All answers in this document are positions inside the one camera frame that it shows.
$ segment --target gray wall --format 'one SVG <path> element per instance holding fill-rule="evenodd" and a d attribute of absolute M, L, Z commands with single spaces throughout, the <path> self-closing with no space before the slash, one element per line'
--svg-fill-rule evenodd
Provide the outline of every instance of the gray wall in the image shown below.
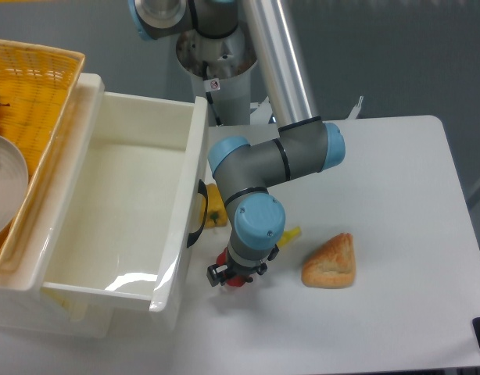
<path fill-rule="evenodd" d="M 325 119 L 432 114 L 445 127 L 465 191 L 480 175 L 480 1 L 293 0 Z M 0 4 L 0 38 L 86 54 L 107 91 L 191 101 L 176 37 L 144 42 L 125 0 Z M 253 79 L 253 100 L 265 89 Z M 480 206 L 473 220 L 480 242 Z"/>

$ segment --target white table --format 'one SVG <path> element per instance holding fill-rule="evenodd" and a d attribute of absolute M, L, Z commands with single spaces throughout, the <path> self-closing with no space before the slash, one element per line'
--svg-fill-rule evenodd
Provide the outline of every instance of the white table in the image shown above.
<path fill-rule="evenodd" d="M 341 166 L 271 188 L 303 236 L 240 289 L 206 267 L 229 229 L 204 232 L 174 334 L 118 311 L 103 340 L 0 328 L 0 374 L 355 373 L 480 366 L 480 254 L 442 124 L 430 116 L 337 123 Z M 252 143 L 274 127 L 213 128 Z M 342 290 L 300 282 L 305 257 L 355 237 L 357 276 Z"/>

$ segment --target yellow wicker basket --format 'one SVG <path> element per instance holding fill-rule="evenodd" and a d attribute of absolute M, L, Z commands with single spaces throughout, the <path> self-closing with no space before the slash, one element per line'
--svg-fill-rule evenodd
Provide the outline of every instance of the yellow wicker basket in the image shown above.
<path fill-rule="evenodd" d="M 63 114 L 85 56 L 43 45 L 0 40 L 1 135 L 14 143 L 27 161 L 30 183 L 9 232 L 0 235 L 0 265 L 23 229 L 30 204 L 45 182 Z"/>

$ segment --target light blue joint cap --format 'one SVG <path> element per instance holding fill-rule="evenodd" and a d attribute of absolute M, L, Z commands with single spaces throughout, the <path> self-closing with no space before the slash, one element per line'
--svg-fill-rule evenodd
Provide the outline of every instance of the light blue joint cap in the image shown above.
<path fill-rule="evenodd" d="M 228 155 L 237 148 L 245 145 L 250 145 L 250 143 L 244 137 L 227 137 L 212 146 L 209 151 L 209 156 L 207 157 L 210 170 L 212 171 L 212 177 L 214 177 L 217 167 Z"/>
<path fill-rule="evenodd" d="M 134 21 L 134 24 L 138 29 L 139 36 L 143 41 L 151 41 L 152 37 L 150 37 L 148 33 L 146 33 L 146 30 L 143 28 L 143 25 L 141 25 L 141 22 L 139 21 L 138 12 L 136 11 L 135 0 L 128 0 L 128 4 L 129 4 L 129 11 L 131 12 L 132 20 Z"/>
<path fill-rule="evenodd" d="M 327 127 L 327 155 L 321 171 L 337 166 L 346 155 L 346 145 L 340 129 L 334 123 L 325 123 L 325 127 Z"/>
<path fill-rule="evenodd" d="M 250 195 L 235 212 L 235 230 L 245 246 L 254 250 L 273 248 L 284 233 L 285 210 L 272 195 Z"/>

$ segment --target baked pastry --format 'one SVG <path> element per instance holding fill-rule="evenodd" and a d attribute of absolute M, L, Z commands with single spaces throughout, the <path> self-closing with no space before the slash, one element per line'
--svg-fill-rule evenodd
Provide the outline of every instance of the baked pastry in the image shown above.
<path fill-rule="evenodd" d="M 345 288 L 355 280 L 353 236 L 341 233 L 324 243 L 304 263 L 302 281 L 312 288 Z"/>

